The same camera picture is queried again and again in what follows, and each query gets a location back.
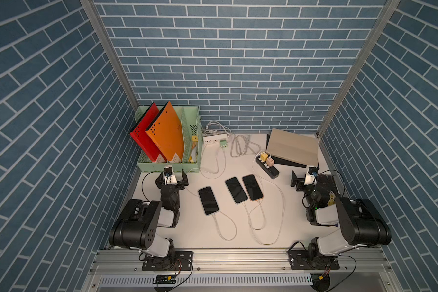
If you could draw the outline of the phone green case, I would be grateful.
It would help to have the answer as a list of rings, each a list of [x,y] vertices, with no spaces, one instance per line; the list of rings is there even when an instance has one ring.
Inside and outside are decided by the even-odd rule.
[[[248,197],[237,177],[225,181],[228,190],[236,204],[247,201]]]

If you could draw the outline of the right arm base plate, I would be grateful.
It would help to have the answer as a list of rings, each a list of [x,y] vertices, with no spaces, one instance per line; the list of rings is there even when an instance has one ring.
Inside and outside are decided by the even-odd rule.
[[[337,257],[318,255],[310,258],[309,252],[293,249],[287,252],[292,270],[339,270]]]

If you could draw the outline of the phone pink case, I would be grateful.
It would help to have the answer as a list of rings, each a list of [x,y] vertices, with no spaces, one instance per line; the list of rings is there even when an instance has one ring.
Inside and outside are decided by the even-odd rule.
[[[254,175],[247,175],[242,178],[251,201],[261,200],[264,195]]]

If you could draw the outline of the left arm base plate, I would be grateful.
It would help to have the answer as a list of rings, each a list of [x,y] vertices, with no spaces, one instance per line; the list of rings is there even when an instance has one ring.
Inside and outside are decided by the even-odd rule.
[[[193,251],[175,251],[167,257],[146,256],[142,260],[142,271],[191,271]]]

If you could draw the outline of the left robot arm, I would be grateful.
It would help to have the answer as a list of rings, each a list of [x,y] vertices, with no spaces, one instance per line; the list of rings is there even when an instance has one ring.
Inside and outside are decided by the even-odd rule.
[[[137,249],[149,259],[176,261],[173,240],[162,238],[157,228],[175,228],[180,219],[180,191],[189,185],[185,171],[176,178],[166,167],[155,184],[159,200],[130,199],[109,232],[109,244],[118,248]]]

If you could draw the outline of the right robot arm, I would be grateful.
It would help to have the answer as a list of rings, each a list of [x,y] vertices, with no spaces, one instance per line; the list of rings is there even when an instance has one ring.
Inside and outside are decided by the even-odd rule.
[[[302,202],[311,225],[337,229],[311,240],[304,248],[309,260],[336,258],[353,249],[391,243],[391,230],[371,200],[339,194],[333,175],[318,174],[314,167],[304,178],[292,172],[290,186],[304,193]]]

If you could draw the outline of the phone blue case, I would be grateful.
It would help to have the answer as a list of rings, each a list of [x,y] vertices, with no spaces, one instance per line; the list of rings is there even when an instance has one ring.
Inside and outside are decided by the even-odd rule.
[[[199,189],[198,194],[206,215],[212,215],[219,211],[219,206],[211,187]]]

